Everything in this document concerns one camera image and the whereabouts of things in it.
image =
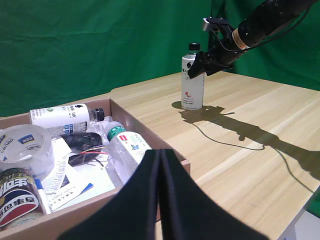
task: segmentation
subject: black foreground object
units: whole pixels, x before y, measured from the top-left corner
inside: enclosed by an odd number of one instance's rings
[[[147,150],[120,192],[58,239],[154,240],[158,199],[164,240],[268,239],[215,204],[172,149]]]

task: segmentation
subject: green backdrop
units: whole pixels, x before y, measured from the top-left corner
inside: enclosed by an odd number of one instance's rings
[[[263,0],[212,0],[212,16],[224,17],[236,28]],[[320,2],[291,32],[248,51],[234,73],[320,90]]]
[[[179,72],[211,0],[0,0],[0,116]]]

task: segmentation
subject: cardboard box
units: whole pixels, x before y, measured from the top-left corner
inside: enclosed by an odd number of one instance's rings
[[[106,116],[112,116],[114,121],[122,123],[128,131],[141,134],[152,149],[172,149],[168,143],[116,104],[112,99],[105,98],[84,103],[90,108],[103,108]],[[27,113],[0,119],[0,129],[20,124],[30,124]],[[190,173],[189,161],[175,149],[174,151],[183,167]],[[93,215],[110,201],[119,190],[119,188],[111,190],[23,225],[4,230],[0,232],[0,240],[54,240],[67,229]]]

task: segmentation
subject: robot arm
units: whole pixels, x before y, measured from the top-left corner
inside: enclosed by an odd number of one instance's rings
[[[264,44],[259,43],[268,36],[283,30],[303,11],[306,11],[305,17],[311,5],[317,1],[266,0],[236,29],[232,28],[225,19],[204,18],[203,30],[213,32],[216,37],[218,37],[216,32],[221,32],[223,39],[218,39],[218,43],[208,52],[200,51],[197,53],[195,61],[188,71],[189,77],[192,79],[202,73],[210,76],[221,70],[232,68],[235,60],[248,50]]]

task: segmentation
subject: clear tape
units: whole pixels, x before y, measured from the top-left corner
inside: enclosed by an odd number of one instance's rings
[[[0,131],[0,172],[23,168],[43,180],[54,167],[54,153],[48,130],[23,124]]]

